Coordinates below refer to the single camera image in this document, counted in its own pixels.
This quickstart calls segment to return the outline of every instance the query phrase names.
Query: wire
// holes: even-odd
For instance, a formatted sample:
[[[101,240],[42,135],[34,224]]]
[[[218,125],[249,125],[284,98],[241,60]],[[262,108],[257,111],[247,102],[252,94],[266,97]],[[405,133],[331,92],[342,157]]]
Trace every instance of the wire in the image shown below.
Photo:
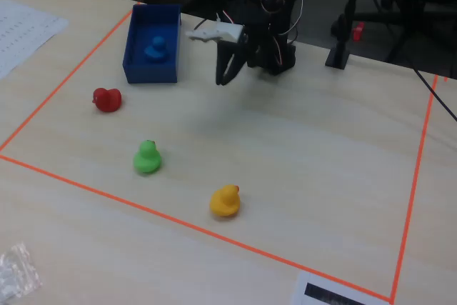
[[[292,45],[292,43],[295,42],[297,40],[297,38],[298,38],[298,27],[296,26],[295,27],[295,36],[294,36],[293,40],[288,43],[288,45],[289,46]]]
[[[278,61],[278,58],[275,56],[276,62],[278,63],[279,66],[282,66],[283,65],[283,57],[282,57],[282,54],[281,54],[281,48],[279,48],[279,43],[276,40],[275,36],[273,36],[273,40],[274,40],[274,43],[276,43],[276,46],[278,47],[279,61]]]
[[[373,0],[373,2],[375,4],[376,8],[378,9],[378,12],[382,13],[383,10],[379,6],[378,0]],[[397,40],[396,35],[394,34],[394,32],[392,31],[392,28],[387,23],[386,23],[386,28],[387,28],[389,34],[392,36],[392,38],[396,41]],[[406,60],[410,64],[411,68],[414,70],[414,72],[419,77],[419,79],[426,85],[428,90],[433,94],[433,96],[436,98],[436,100],[438,100],[438,102],[441,104],[441,106],[451,115],[451,117],[454,119],[454,121],[457,121],[457,116],[447,107],[447,105],[444,103],[444,101],[441,100],[441,98],[438,96],[438,94],[436,94],[436,92],[431,88],[430,84],[424,79],[422,74],[419,73],[418,69],[414,66],[414,63],[411,60],[411,58],[409,57],[409,55],[406,52],[403,52],[403,54],[406,57]]]
[[[228,20],[229,20],[232,24],[235,24],[235,22],[233,21],[233,19],[226,13],[226,10],[222,10],[222,12],[225,14],[225,16],[228,18]]]
[[[200,27],[200,25],[202,25],[205,21],[206,21],[206,19],[202,20],[200,23],[198,23],[197,25],[195,25],[194,30],[197,30],[197,29]]]
[[[304,0],[301,0],[301,8],[300,8],[300,16],[298,16],[297,20],[295,21],[295,23],[293,24],[293,26],[291,26],[291,28],[286,31],[286,32],[283,32],[282,34],[278,34],[279,36],[284,36],[284,35],[287,35],[289,32],[292,31],[293,28],[295,28],[297,26],[297,24],[300,22],[300,19],[301,19],[301,14],[303,13],[303,1]]]
[[[276,10],[276,11],[269,11],[269,10],[265,9],[265,6],[263,5],[262,0],[260,0],[260,6],[262,6],[262,9],[263,9],[267,14],[277,14],[277,13],[283,11],[283,9],[279,9],[279,10]]]

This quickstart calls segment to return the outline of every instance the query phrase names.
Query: red object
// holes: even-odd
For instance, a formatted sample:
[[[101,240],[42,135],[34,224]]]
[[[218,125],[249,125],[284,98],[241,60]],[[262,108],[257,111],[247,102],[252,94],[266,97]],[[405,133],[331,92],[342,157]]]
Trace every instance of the red object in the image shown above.
[[[363,32],[363,28],[364,27],[365,27],[365,23],[361,22],[354,29],[353,39],[354,39],[355,42],[358,42],[358,41],[360,41],[362,39],[362,32]]]
[[[121,107],[122,96],[118,89],[96,89],[92,101],[103,112],[114,112]]]

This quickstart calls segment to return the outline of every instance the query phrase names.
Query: orange tape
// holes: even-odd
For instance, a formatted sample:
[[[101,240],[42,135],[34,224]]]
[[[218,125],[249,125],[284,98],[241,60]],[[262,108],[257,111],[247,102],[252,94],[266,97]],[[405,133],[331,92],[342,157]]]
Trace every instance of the orange tape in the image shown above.
[[[435,75],[435,79],[433,80],[433,85],[432,85],[432,89],[434,91],[435,91],[437,82],[438,82],[438,75]],[[398,254],[395,276],[393,278],[391,298],[389,299],[390,304],[393,304],[395,302],[395,297],[397,295],[398,280],[400,279],[401,267],[403,265],[403,258],[405,256],[406,240],[408,239],[409,224],[411,223],[411,215],[413,213],[413,205],[414,205],[414,198],[416,196],[417,181],[419,178],[419,171],[421,170],[423,145],[425,144],[425,141],[426,141],[428,120],[430,119],[430,113],[431,113],[431,107],[433,105],[433,100],[434,100],[433,94],[430,93],[430,96],[428,97],[428,106],[427,106],[426,117],[423,120],[421,142],[419,144],[419,149],[417,152],[416,167],[414,169],[413,183],[411,185],[411,193],[409,195],[408,211],[406,212],[405,226],[403,228],[403,237],[401,238],[400,253]]]
[[[249,250],[249,251],[252,251],[253,253],[268,257],[269,259],[273,259],[273,260],[276,260],[276,261],[281,262],[283,264],[288,264],[289,266],[295,267],[297,269],[301,269],[303,271],[308,271],[308,272],[313,273],[315,275],[322,276],[325,279],[328,279],[328,280],[331,280],[331,281],[335,281],[335,282],[337,282],[339,284],[342,284],[344,286],[347,286],[347,287],[351,287],[352,289],[355,289],[355,290],[360,291],[362,293],[368,294],[368,295],[373,296],[375,298],[378,298],[380,300],[389,301],[389,298],[387,296],[383,296],[383,295],[377,294],[376,292],[370,291],[369,289],[365,289],[365,288],[363,288],[361,286],[357,286],[355,284],[352,284],[351,282],[347,282],[347,281],[344,281],[342,279],[338,279],[338,278],[336,278],[334,276],[322,273],[321,271],[317,271],[315,269],[308,268],[308,267],[303,266],[301,264],[297,264],[296,262],[284,259],[284,258],[282,258],[280,256],[267,253],[266,251],[254,248],[253,246],[248,246],[247,244],[241,243],[239,241],[235,241],[234,239],[230,239],[228,237],[222,236],[222,235],[217,234],[215,232],[212,232],[212,231],[209,231],[207,229],[201,228],[200,226],[197,226],[197,225],[188,223],[186,221],[183,221],[181,219],[177,219],[175,217],[169,216],[168,214],[164,214],[162,212],[150,209],[149,207],[134,203],[132,201],[129,201],[127,199],[123,199],[123,198],[118,197],[118,196],[114,196],[113,194],[109,194],[109,193],[106,193],[106,192],[103,192],[103,191],[99,191],[98,189],[95,189],[93,187],[80,184],[79,182],[69,180],[69,179],[64,178],[62,176],[59,176],[59,175],[55,175],[55,174],[53,174],[51,172],[45,171],[45,170],[40,169],[40,168],[35,167],[35,166],[31,166],[30,164],[25,164],[24,162],[12,159],[12,158],[7,157],[7,156],[0,155],[0,159],[3,159],[4,161],[11,162],[13,164],[17,164],[18,166],[22,166],[22,167],[25,167],[27,169],[31,169],[32,171],[36,171],[36,172],[38,172],[40,174],[44,174],[44,175],[50,176],[53,179],[56,179],[56,180],[65,182],[67,184],[70,184],[72,186],[79,187],[80,189],[84,189],[86,191],[98,194],[99,196],[104,196],[104,197],[106,197],[108,199],[111,199],[111,200],[114,200],[114,201],[118,201],[119,203],[122,203],[122,204],[125,204],[125,205],[129,205],[131,207],[134,207],[135,209],[148,212],[150,214],[153,214],[154,216],[159,216],[159,217],[161,217],[163,219],[167,219],[169,221],[172,221],[174,223],[180,224],[180,225],[185,226],[187,228],[199,231],[202,234],[212,236],[212,237],[214,237],[216,239],[220,239],[222,241],[225,241],[227,243],[233,244],[235,246],[239,246],[240,248],[243,248],[245,250]]]
[[[105,35],[105,37],[86,55],[86,57],[83,59],[83,61],[79,62],[78,66],[76,66],[73,71],[49,94],[43,102],[26,118],[25,121],[22,122],[22,124],[17,128],[13,134],[8,137],[8,139],[0,146],[0,151],[2,151],[13,139],[14,137],[17,136],[17,134],[31,121],[32,118],[35,117],[35,115],[43,108],[46,103],[51,100],[51,98],[57,93],[57,91],[78,71],[78,69],[81,68],[81,66],[89,59],[89,57],[92,56],[92,54],[100,48],[100,46],[117,30],[122,23],[125,22],[125,20],[131,15],[131,12],[133,10],[130,10],[128,14],[126,14],[122,19],[112,28],[109,33]]]

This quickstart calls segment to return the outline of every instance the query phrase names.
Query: plastic bag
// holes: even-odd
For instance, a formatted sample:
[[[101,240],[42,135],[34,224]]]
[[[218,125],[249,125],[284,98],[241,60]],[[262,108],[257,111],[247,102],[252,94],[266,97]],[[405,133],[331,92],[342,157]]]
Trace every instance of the plastic bag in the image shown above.
[[[0,256],[0,304],[25,296],[40,286],[39,275],[23,243]]]

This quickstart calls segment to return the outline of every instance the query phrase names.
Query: robotic arm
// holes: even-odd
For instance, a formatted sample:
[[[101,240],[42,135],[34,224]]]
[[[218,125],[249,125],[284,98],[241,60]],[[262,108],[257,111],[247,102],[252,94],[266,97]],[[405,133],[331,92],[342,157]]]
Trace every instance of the robotic arm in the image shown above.
[[[295,0],[232,0],[218,11],[212,32],[196,30],[191,39],[217,41],[216,84],[227,85],[245,63],[272,75],[295,65],[295,46],[288,44]]]

